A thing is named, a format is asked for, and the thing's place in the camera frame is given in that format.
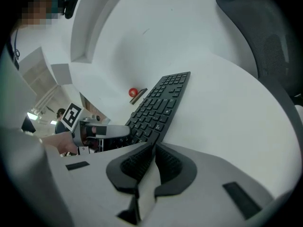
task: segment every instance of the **black pad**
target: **black pad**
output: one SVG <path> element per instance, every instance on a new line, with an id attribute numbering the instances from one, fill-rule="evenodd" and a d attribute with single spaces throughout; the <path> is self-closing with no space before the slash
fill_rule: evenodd
<path id="1" fill-rule="evenodd" d="M 153 146 L 149 143 L 112 160 L 106 168 L 108 179 L 114 187 L 139 198 L 138 184 L 153 159 Z"/>
<path id="2" fill-rule="evenodd" d="M 161 186 L 155 189 L 155 197 L 182 193 L 197 175 L 197 167 L 190 158 L 161 143 L 156 145 L 156 164 L 160 173 Z"/>

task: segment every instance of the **ceiling light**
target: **ceiling light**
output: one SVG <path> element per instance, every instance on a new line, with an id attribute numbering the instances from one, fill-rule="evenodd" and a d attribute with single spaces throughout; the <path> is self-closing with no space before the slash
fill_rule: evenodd
<path id="1" fill-rule="evenodd" d="M 30 119 L 32 119 L 32 120 L 36 120 L 36 119 L 38 118 L 37 115 L 34 115 L 34 114 L 32 114 L 32 113 L 27 113 L 27 115 L 28 115 L 28 117 L 29 117 Z"/>

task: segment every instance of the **desk surface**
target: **desk surface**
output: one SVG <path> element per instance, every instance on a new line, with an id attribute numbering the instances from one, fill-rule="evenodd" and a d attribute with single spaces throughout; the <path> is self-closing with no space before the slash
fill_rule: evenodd
<path id="1" fill-rule="evenodd" d="M 96 51 L 93 64 L 106 75 L 104 86 L 121 95 L 191 71 L 164 142 L 222 157 L 274 197 L 293 188 L 301 173 L 294 130 L 274 97 L 234 64 L 254 60 L 215 0 L 120 0 Z M 111 103 L 111 123 L 125 124 L 143 98 Z"/>
<path id="2" fill-rule="evenodd" d="M 292 189 L 301 174 L 299 145 L 289 119 L 267 89 L 211 53 L 180 54 L 162 76 L 184 71 L 191 76 L 163 142 L 222 157 L 274 197 Z M 143 98 L 124 107 L 121 120 L 111 123 L 124 124 Z"/>

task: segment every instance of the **chair backrest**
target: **chair backrest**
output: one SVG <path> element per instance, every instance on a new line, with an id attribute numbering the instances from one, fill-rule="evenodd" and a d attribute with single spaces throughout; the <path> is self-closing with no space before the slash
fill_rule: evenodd
<path id="1" fill-rule="evenodd" d="M 255 57 L 258 76 L 274 76 L 289 96 L 303 92 L 303 50 L 274 0 L 216 0 Z"/>

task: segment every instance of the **black keyboard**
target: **black keyboard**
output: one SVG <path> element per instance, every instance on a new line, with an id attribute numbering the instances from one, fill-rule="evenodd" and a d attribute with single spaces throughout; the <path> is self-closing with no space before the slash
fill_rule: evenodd
<path id="1" fill-rule="evenodd" d="M 150 142 L 161 142 L 169 129 L 184 94 L 190 72 L 164 76 L 150 91 L 125 125 L 131 135 L 116 139 L 110 149 Z"/>

